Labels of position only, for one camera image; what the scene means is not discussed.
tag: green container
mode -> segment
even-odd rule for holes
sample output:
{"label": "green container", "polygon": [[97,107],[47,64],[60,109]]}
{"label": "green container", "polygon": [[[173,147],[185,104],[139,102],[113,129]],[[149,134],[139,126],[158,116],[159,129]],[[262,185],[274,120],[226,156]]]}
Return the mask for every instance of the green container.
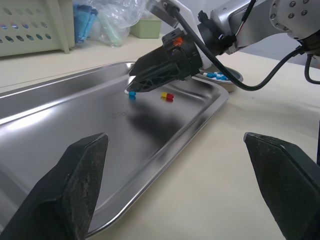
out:
{"label": "green container", "polygon": [[130,33],[140,39],[158,39],[160,36],[161,20],[157,17],[141,18],[133,25]]}

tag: basket hole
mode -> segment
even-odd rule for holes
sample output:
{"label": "basket hole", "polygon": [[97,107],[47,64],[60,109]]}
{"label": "basket hole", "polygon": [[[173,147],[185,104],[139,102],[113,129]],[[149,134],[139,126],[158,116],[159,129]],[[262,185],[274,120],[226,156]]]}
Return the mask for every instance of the basket hole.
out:
{"label": "basket hole", "polygon": [[24,42],[24,41],[25,41],[22,36],[17,35],[16,38],[17,38],[18,40],[20,40],[21,42]]}
{"label": "basket hole", "polygon": [[29,28],[28,24],[26,24],[25,22],[22,22],[21,25],[22,25],[22,27],[24,27],[25,29],[28,29],[28,28]]}
{"label": "basket hole", "polygon": [[31,22],[32,26],[34,26],[36,29],[38,28],[38,25],[35,22]]}
{"label": "basket hole", "polygon": [[12,15],[12,12],[6,7],[3,8],[3,11],[10,16]]}
{"label": "basket hole", "polygon": [[39,34],[36,34],[36,37],[37,37],[38,39],[40,39],[40,40],[43,39],[42,36],[40,36]]}
{"label": "basket hole", "polygon": [[33,15],[33,14],[34,14],[29,8],[26,8],[25,11],[26,11],[29,15]]}
{"label": "basket hole", "polygon": [[45,22],[41,22],[41,25],[42,25],[42,27],[44,27],[44,28],[47,28],[48,27],[48,25],[45,23]]}
{"label": "basket hole", "polygon": [[30,36],[30,35],[27,35],[26,37],[27,37],[29,40],[31,40],[31,41],[34,40],[34,38],[33,38],[32,36]]}
{"label": "basket hole", "polygon": [[4,29],[4,30],[7,30],[7,29],[8,29],[8,27],[7,27],[5,24],[3,24],[3,23],[0,23],[0,27],[1,27],[2,29]]}
{"label": "basket hole", "polygon": [[13,43],[13,42],[14,42],[14,40],[13,40],[11,37],[9,37],[9,36],[5,36],[5,39],[7,39],[10,43]]}
{"label": "basket hole", "polygon": [[11,22],[10,24],[11,24],[11,27],[13,27],[14,29],[18,29],[19,28],[18,25],[15,24],[14,22]]}
{"label": "basket hole", "polygon": [[23,15],[23,12],[19,8],[15,8],[14,10],[16,11],[17,14]]}
{"label": "basket hole", "polygon": [[41,16],[44,15],[44,13],[43,13],[40,9],[38,9],[38,8],[37,8],[35,11],[36,11],[39,15],[41,15]]}

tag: white plastic basket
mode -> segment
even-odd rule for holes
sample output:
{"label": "white plastic basket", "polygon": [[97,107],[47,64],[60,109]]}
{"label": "white plastic basket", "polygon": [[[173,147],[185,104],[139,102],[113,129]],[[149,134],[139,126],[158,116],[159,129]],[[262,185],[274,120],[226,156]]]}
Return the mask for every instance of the white plastic basket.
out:
{"label": "white plastic basket", "polygon": [[0,0],[0,56],[74,45],[72,0]]}

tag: black cable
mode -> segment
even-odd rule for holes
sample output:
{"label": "black cable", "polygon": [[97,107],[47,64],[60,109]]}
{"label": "black cable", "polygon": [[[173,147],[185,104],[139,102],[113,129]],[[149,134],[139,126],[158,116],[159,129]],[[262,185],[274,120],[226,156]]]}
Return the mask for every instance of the black cable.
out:
{"label": "black cable", "polygon": [[245,10],[245,13],[244,13],[242,19],[241,19],[241,22],[244,22],[244,23],[245,23],[245,22],[247,21],[250,13],[251,13],[251,11],[252,11],[252,9],[253,9],[254,6],[255,6],[255,3],[256,3],[256,0],[251,0],[251,1],[250,1],[248,7],[247,7],[246,10]]}
{"label": "black cable", "polygon": [[308,57],[306,58],[306,62],[305,62],[305,67],[304,67],[304,77],[309,83],[320,85],[320,81],[315,81],[310,78],[309,71],[310,71],[311,60],[312,60],[312,54],[308,54]]}
{"label": "black cable", "polygon": [[285,56],[261,83],[259,83],[256,86],[248,86],[239,81],[235,76],[233,76],[232,73],[229,72],[228,69],[226,69],[226,67],[216,58],[216,56],[212,54],[212,52],[206,47],[206,45],[200,40],[198,35],[192,30],[192,28],[188,25],[186,20],[182,17],[178,8],[175,7],[174,9],[172,9],[171,13],[179,21],[184,30],[191,36],[195,44],[201,49],[201,51],[203,51],[203,53],[208,57],[208,59],[220,70],[220,72],[222,72],[234,85],[246,91],[257,91],[263,88],[290,58],[304,52],[301,47],[297,48],[296,50]]}

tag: red and yellow capsule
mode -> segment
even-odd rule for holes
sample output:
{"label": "red and yellow capsule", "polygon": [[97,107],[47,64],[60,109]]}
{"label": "red and yellow capsule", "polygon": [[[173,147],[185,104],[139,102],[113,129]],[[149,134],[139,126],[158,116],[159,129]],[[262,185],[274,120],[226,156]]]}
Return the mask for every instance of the red and yellow capsule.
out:
{"label": "red and yellow capsule", "polygon": [[166,98],[166,99],[174,99],[174,95],[167,93],[167,92],[162,92],[161,97]]}

